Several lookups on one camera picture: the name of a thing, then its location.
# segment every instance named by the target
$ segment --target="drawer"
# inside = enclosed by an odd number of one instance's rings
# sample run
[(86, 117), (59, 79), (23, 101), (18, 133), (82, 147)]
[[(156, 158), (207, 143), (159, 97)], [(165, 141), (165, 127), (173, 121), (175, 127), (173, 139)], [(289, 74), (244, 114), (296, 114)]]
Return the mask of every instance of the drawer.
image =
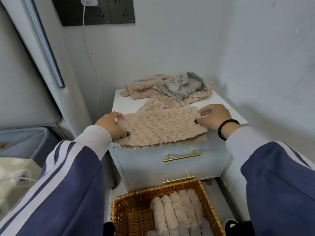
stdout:
[(163, 185), (166, 176), (169, 180), (185, 178), (187, 172), (196, 179), (211, 178), (218, 176), (225, 158), (203, 158), (186, 165), (186, 167), (183, 164), (178, 164), (177, 167), (165, 167), (134, 174), (126, 174), (125, 172), (125, 176), (131, 190)]
[[(135, 150), (115, 148), (114, 150), (124, 173), (127, 175), (166, 167), (174, 168), (178, 167), (179, 164), (185, 168), (185, 166), (194, 164), (196, 161), (203, 161), (209, 158), (225, 159), (227, 150), (224, 141), (215, 132), (208, 133), (207, 137), (208, 141), (204, 143)], [(192, 150), (195, 150), (195, 153), (201, 153), (201, 156), (163, 162), (167, 158), (167, 154), (169, 154), (170, 158), (178, 158), (192, 155)]]

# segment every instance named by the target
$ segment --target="white tile floor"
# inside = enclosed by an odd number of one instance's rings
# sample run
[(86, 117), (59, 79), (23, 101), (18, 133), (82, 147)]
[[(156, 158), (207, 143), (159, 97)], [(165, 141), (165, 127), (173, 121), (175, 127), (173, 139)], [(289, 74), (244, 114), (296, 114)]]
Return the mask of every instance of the white tile floor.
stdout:
[[(124, 183), (120, 180), (120, 176), (117, 170), (114, 171), (115, 178), (118, 182), (118, 185), (113, 190), (108, 190), (105, 193), (105, 215), (104, 222), (108, 222), (111, 220), (111, 212), (112, 212), (112, 202), (113, 200), (119, 196), (127, 194), (127, 189), (124, 186)], [(217, 182), (215, 179), (212, 179), (212, 185), (207, 185), (206, 181), (203, 181), (203, 187), (206, 190), (209, 199), (213, 205), (213, 208), (220, 219), (220, 221), (224, 221), (225, 219), (235, 219), (232, 211), (230, 210)]]

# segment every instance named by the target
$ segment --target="charging cord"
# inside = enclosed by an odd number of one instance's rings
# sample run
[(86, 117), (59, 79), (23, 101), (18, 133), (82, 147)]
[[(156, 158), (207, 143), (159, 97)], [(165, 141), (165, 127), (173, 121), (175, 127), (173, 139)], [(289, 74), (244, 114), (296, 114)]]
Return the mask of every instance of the charging cord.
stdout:
[(37, 181), (37, 180), (26, 178), (26, 177), (10, 177), (10, 178), (6, 178), (6, 179), (2, 179), (2, 180), (0, 180), (0, 182), (11, 180), (11, 179), (22, 179), (22, 180)]
[(95, 73), (96, 73), (96, 75), (97, 75), (97, 81), (98, 81), (98, 84), (99, 84), (99, 93), (98, 93), (98, 95), (97, 95), (96, 110), (97, 110), (97, 113), (100, 115), (100, 112), (98, 111), (98, 100), (99, 100), (99, 98), (100, 98), (100, 78), (99, 78), (99, 76), (98, 76), (98, 74), (97, 74), (96, 68), (95, 68), (95, 66), (94, 66), (94, 64), (93, 64), (93, 61), (92, 61), (92, 59), (91, 59), (89, 50), (88, 50), (88, 48), (86, 47), (85, 35), (84, 35), (85, 5), (86, 5), (86, 2), (87, 2), (87, 1), (89, 1), (89, 0), (85, 0), (85, 1), (84, 1), (84, 5), (83, 5), (83, 22), (82, 22), (82, 23), (83, 23), (83, 40), (84, 40), (84, 45), (85, 45), (86, 51), (87, 51), (87, 53), (88, 53), (88, 55), (89, 55), (90, 61), (91, 61), (92, 65), (93, 65), (93, 68), (94, 68)]

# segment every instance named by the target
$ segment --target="drawer handle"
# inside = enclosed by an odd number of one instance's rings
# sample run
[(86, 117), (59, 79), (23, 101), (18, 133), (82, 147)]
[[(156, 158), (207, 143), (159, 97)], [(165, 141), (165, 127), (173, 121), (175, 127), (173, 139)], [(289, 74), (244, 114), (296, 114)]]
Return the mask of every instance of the drawer handle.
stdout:
[(195, 150), (192, 150), (191, 152), (192, 152), (192, 155), (175, 157), (175, 158), (170, 158), (169, 154), (166, 154), (166, 159), (164, 159), (163, 162), (168, 162), (168, 161), (173, 161), (173, 160), (180, 160), (180, 159), (185, 159), (185, 158), (194, 157), (194, 156), (201, 156), (201, 153), (196, 153)]
[(166, 181), (164, 181), (163, 184), (172, 183), (172, 182), (175, 182), (175, 181), (189, 180), (189, 179), (193, 179), (193, 178), (195, 178), (195, 177), (194, 176), (190, 176), (188, 172), (187, 172), (187, 177), (176, 179), (176, 180), (169, 180), (169, 178), (166, 176)]

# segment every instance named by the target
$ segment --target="person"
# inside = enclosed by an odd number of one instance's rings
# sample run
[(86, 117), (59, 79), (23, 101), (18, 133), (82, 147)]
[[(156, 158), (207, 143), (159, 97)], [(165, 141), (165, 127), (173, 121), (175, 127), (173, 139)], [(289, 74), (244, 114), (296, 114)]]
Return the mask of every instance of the person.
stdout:
[[(229, 235), (315, 235), (315, 166), (282, 142), (268, 142), (242, 127), (223, 105), (199, 110), (196, 122), (219, 131), (241, 167), (251, 222), (227, 224)], [(104, 115), (74, 141), (61, 141), (48, 155), (37, 182), (0, 221), (0, 235), (106, 235), (100, 160), (109, 144), (130, 133)]]

